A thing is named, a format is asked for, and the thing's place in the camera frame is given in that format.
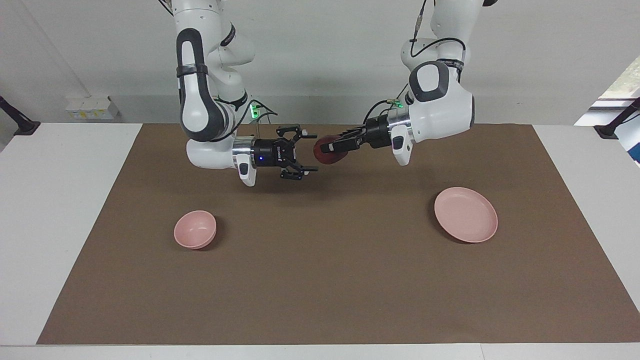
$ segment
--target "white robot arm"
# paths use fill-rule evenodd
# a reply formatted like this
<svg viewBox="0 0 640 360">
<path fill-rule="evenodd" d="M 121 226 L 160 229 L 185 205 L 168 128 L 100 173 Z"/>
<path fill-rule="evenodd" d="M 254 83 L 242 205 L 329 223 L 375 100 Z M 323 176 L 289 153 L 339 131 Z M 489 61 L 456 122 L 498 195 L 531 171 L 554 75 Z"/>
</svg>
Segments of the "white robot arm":
<svg viewBox="0 0 640 360">
<path fill-rule="evenodd" d="M 363 126 L 323 144 L 321 152 L 352 151 L 363 143 L 369 143 L 373 148 L 391 146 L 398 163 L 405 166 L 409 164 L 414 144 L 469 130 L 475 121 L 474 97 L 460 85 L 466 44 L 480 9 L 496 2 L 437 0 L 431 29 L 438 39 L 416 37 L 423 5 L 414 37 L 401 51 L 401 59 L 411 72 L 409 90 L 401 94 L 397 106 L 386 115 L 366 119 Z"/>
<path fill-rule="evenodd" d="M 280 167 L 280 177 L 301 180 L 314 167 L 296 160 L 295 143 L 315 138 L 300 126 L 284 126 L 277 139 L 236 136 L 247 117 L 274 114 L 245 90 L 242 77 L 231 66 L 250 63 L 253 44 L 224 19 L 224 0 L 169 0 L 177 28 L 177 77 L 180 123 L 189 136 L 187 155 L 196 166 L 236 168 L 247 186 L 255 185 L 258 167 Z M 217 96 L 211 94 L 212 86 Z M 268 112 L 260 115 L 256 104 Z M 294 133 L 290 139 L 286 133 Z"/>
</svg>

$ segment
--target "red object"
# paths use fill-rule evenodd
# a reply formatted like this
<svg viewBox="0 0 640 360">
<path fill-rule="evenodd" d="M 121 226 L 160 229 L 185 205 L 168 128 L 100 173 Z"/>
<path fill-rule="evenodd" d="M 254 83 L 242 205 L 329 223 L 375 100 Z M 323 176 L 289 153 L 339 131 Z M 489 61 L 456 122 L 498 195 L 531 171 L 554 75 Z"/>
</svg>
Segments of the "red object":
<svg viewBox="0 0 640 360">
<path fill-rule="evenodd" d="M 327 135 L 320 138 L 316 142 L 314 146 L 314 156 L 318 161 L 320 161 L 320 163 L 325 165 L 335 164 L 338 161 L 344 159 L 345 156 L 347 156 L 348 152 L 330 152 L 328 154 L 323 154 L 322 150 L 320 150 L 320 146 L 326 143 L 334 142 L 339 138 L 339 135 Z"/>
</svg>

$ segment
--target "black cable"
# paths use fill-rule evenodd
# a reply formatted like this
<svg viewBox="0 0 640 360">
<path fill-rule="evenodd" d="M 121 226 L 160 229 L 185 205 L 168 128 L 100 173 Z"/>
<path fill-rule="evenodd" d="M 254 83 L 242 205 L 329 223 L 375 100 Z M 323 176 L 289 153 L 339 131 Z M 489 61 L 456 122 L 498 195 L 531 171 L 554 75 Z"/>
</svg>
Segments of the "black cable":
<svg viewBox="0 0 640 360">
<path fill-rule="evenodd" d="M 251 108 L 251 104 L 253 104 L 254 102 L 256 102 L 257 104 L 261 105 L 263 108 L 267 109 L 268 112 L 260 115 L 257 119 L 255 119 L 255 121 L 259 121 L 262 117 L 265 117 L 267 115 L 278 115 L 277 112 L 269 109 L 265 104 L 262 104 L 260 101 L 258 100 L 251 100 L 247 105 L 246 105 L 246 109 L 244 109 L 244 114 L 242 115 L 242 117 L 240 118 L 240 121 L 236 124 L 236 126 L 234 126 L 233 129 L 231 129 L 231 131 L 229 131 L 228 134 L 226 134 L 225 136 L 219 138 L 219 139 L 215 139 L 215 140 L 211 140 L 211 142 L 220 142 L 228 137 L 231 136 L 231 134 L 235 133 L 236 130 L 238 130 L 238 128 L 240 127 L 240 125 L 243 123 L 244 118 L 246 117 L 246 114 L 249 112 L 249 109 Z"/>
<path fill-rule="evenodd" d="M 423 47 L 420 51 L 418 51 L 417 54 L 413 53 L 413 47 L 416 43 L 416 41 L 418 41 L 418 31 L 420 30 L 420 26 L 422 25 L 422 16 L 424 15 L 424 8 L 427 6 L 427 0 L 424 0 L 424 2 L 422 2 L 422 8 L 420 8 L 420 13 L 418 14 L 418 19 L 415 21 L 415 29 L 413 31 L 413 39 L 410 40 L 411 42 L 411 51 L 410 51 L 410 55 L 412 58 L 420 55 L 423 51 L 425 51 L 426 49 L 429 49 L 431 46 L 434 46 L 436 44 L 439 44 L 440 42 L 445 42 L 445 41 L 455 41 L 460 43 L 460 45 L 462 45 L 462 50 L 466 51 L 467 50 L 467 45 L 464 43 L 464 41 L 458 39 L 458 38 L 441 38 L 438 39 L 432 43 L 430 43 L 429 45 L 427 45 L 426 47 Z M 433 6 L 436 6 L 436 0 L 433 0 Z"/>
<path fill-rule="evenodd" d="M 408 86 L 409 86 L 409 83 L 407 83 L 407 84 L 404 86 L 404 88 L 402 88 L 402 90 L 400 90 L 400 92 L 398 93 L 398 96 L 396 96 L 396 100 L 400 100 L 400 96 L 402 96 L 402 93 L 406 90 L 406 88 L 407 88 Z M 384 110 L 382 110 L 382 111 L 380 112 L 380 114 L 378 115 L 378 117 L 382 116 L 382 114 L 383 114 L 385 111 L 391 111 L 391 109 L 393 109 L 393 108 L 394 108 L 394 105 L 395 105 L 395 104 L 391 104 L 391 106 L 389 106 L 389 109 L 384 109 Z"/>
<path fill-rule="evenodd" d="M 467 45 L 465 44 L 464 41 L 458 39 L 458 38 L 441 38 L 438 40 L 435 40 L 434 42 L 430 43 L 429 45 L 423 47 L 420 51 L 418 51 L 417 54 L 413 53 L 413 46 L 415 45 L 415 42 L 417 41 L 417 39 L 413 39 L 413 41 L 411 42 L 411 57 L 415 58 L 416 56 L 422 54 L 423 51 L 425 51 L 426 49 L 429 49 L 431 46 L 434 46 L 436 44 L 439 44 L 441 42 L 445 42 L 445 41 L 455 41 L 457 43 L 459 43 L 460 45 L 462 45 L 462 51 L 467 51 Z"/>
<path fill-rule="evenodd" d="M 386 104 L 387 101 L 386 100 L 380 100 L 378 102 L 376 102 L 376 104 L 374 106 L 371 106 L 371 109 L 369 109 L 369 112 L 367 113 L 367 115 L 364 117 L 364 121 L 362 122 L 363 124 L 367 122 L 367 119 L 369 118 L 369 115 L 371 115 L 371 113 L 380 105 L 382 104 Z"/>
<path fill-rule="evenodd" d="M 622 125 L 622 124 L 626 124 L 627 122 L 630 122 L 631 120 L 633 120 L 633 119 L 637 118 L 638 116 L 640 116 L 640 114 L 638 114 L 638 115 L 636 115 L 636 116 L 632 117 L 631 119 L 627 119 L 627 120 L 623 121 L 620 125 Z"/>
<path fill-rule="evenodd" d="M 173 12 L 167 7 L 166 2 L 164 2 L 163 0 L 158 0 L 158 3 L 162 4 L 162 7 L 166 10 L 166 12 L 173 16 Z"/>
</svg>

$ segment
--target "pink bowl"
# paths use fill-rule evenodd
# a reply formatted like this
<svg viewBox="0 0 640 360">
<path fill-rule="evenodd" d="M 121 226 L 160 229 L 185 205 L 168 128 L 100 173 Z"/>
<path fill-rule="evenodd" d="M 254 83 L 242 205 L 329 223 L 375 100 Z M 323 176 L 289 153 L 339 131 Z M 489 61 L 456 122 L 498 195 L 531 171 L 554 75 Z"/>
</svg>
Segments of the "pink bowl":
<svg viewBox="0 0 640 360">
<path fill-rule="evenodd" d="M 498 214 L 479 193 L 467 188 L 449 188 L 436 198 L 438 222 L 451 236 L 468 243 L 489 240 L 498 230 Z"/>
<path fill-rule="evenodd" d="M 207 246 L 214 236 L 216 236 L 216 218 L 203 210 L 184 215 L 173 228 L 175 241 L 192 250 Z"/>
</svg>

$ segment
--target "brown mat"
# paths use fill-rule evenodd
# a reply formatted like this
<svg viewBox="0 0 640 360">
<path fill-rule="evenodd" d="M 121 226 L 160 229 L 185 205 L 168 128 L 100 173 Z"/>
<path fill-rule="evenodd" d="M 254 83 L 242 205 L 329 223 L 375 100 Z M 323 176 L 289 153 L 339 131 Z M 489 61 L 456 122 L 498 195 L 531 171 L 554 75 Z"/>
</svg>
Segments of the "brown mat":
<svg viewBox="0 0 640 360">
<path fill-rule="evenodd" d="M 405 168 L 368 146 L 299 183 L 263 168 L 255 188 L 192 166 L 185 142 L 178 126 L 142 127 L 39 344 L 640 341 L 635 305 L 531 126 L 424 142 Z M 307 165 L 313 143 L 299 143 Z M 433 201 L 450 186 L 493 202 L 493 239 L 439 228 Z M 204 251 L 172 236 L 194 209 L 220 227 Z"/>
</svg>

